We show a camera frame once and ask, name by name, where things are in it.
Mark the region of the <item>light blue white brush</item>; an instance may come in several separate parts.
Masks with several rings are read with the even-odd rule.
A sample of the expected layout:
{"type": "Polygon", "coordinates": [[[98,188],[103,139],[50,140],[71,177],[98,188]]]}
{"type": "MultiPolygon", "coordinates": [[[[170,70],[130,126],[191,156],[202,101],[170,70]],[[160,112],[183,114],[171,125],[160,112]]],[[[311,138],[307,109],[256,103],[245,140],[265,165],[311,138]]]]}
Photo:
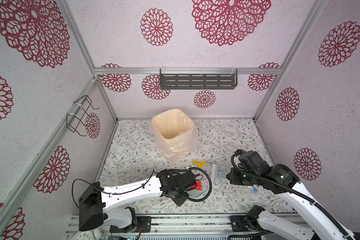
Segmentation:
{"type": "Polygon", "coordinates": [[[215,188],[218,188],[226,179],[226,173],[223,168],[217,164],[212,165],[212,183],[215,188]]]}

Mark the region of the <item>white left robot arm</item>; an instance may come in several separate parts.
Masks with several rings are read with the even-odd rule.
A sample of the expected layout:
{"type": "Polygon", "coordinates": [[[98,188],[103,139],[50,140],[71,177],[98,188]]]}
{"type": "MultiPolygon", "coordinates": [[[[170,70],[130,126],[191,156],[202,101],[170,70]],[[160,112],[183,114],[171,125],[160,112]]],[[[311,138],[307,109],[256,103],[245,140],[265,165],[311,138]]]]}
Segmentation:
{"type": "Polygon", "coordinates": [[[195,170],[163,170],[146,180],[116,187],[90,183],[79,197],[79,231],[94,230],[103,224],[131,231],[137,217],[129,204],[143,199],[165,197],[180,207],[192,200],[190,191],[203,190],[203,175],[195,170]]]}

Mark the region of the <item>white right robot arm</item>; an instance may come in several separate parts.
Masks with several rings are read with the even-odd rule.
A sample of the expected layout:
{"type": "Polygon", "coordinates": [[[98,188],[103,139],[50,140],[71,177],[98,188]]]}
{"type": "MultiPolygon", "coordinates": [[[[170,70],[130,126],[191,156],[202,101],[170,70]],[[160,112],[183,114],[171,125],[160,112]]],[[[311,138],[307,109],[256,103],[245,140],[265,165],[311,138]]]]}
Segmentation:
{"type": "Polygon", "coordinates": [[[287,166],[269,166],[257,152],[244,150],[236,150],[231,163],[233,167],[226,176],[231,185],[258,185],[271,191],[291,205],[308,224],[302,227],[255,205],[244,216],[231,220],[235,231],[243,227],[252,231],[254,237],[277,234],[287,240],[360,240],[360,233],[336,220],[287,166]]]}

